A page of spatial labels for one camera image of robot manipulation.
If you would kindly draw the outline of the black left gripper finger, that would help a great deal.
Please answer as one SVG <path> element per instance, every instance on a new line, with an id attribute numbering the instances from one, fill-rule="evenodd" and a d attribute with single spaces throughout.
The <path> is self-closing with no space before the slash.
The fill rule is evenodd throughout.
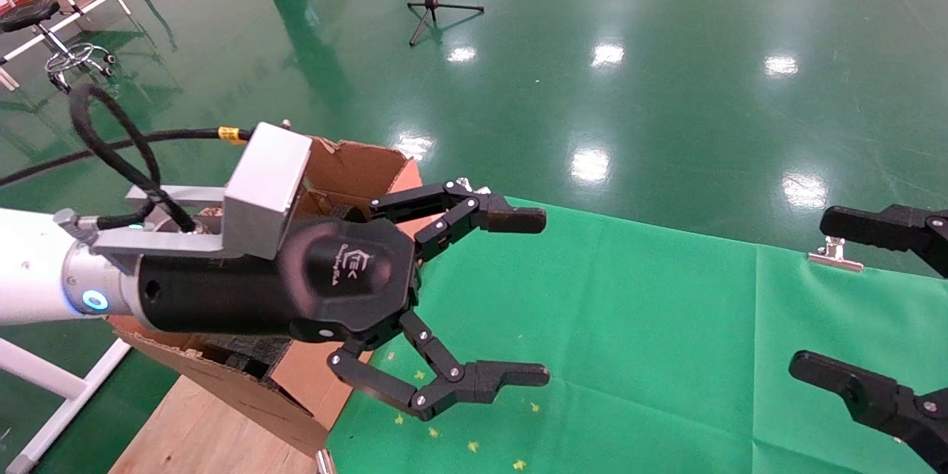
<path id="1" fill-rule="evenodd" d="M 329 369 L 354 390 L 424 422 L 457 403 L 491 404 L 505 386 L 549 383 L 549 370 L 541 364 L 485 360 L 460 364 L 413 311 L 400 316 L 398 329 L 435 373 L 426 386 L 417 389 L 361 361 L 365 345 L 352 338 L 328 357 Z"/>
<path id="2" fill-rule="evenodd" d="M 547 224 L 541 208 L 514 207 L 498 193 L 475 193 L 460 181 L 407 188 L 369 201 L 370 216 L 405 224 L 433 217 L 414 233 L 415 257 L 429 261 L 474 229 L 539 234 Z"/>

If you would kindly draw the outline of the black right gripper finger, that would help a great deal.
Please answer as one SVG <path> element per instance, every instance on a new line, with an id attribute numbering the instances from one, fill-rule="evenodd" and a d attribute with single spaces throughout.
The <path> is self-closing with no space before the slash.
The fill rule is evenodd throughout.
<path id="1" fill-rule="evenodd" d="M 947 470 L 947 389 L 917 394 L 884 374 L 814 352 L 798 352 L 789 373 L 842 399 L 851 419 L 907 444 L 931 470 Z"/>
<path id="2" fill-rule="evenodd" d="M 819 224 L 823 235 L 896 252 L 911 252 L 947 278 L 947 211 L 890 205 L 880 212 L 828 207 Z"/>

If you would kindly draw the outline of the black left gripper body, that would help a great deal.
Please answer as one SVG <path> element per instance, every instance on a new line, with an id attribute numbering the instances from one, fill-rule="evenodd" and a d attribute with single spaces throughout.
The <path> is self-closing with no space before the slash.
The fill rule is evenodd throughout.
<path id="1" fill-rule="evenodd" d="M 308 218 L 275 258 L 145 256 L 141 320 L 157 331 L 381 345 L 417 303 L 415 241 L 385 218 Z"/>

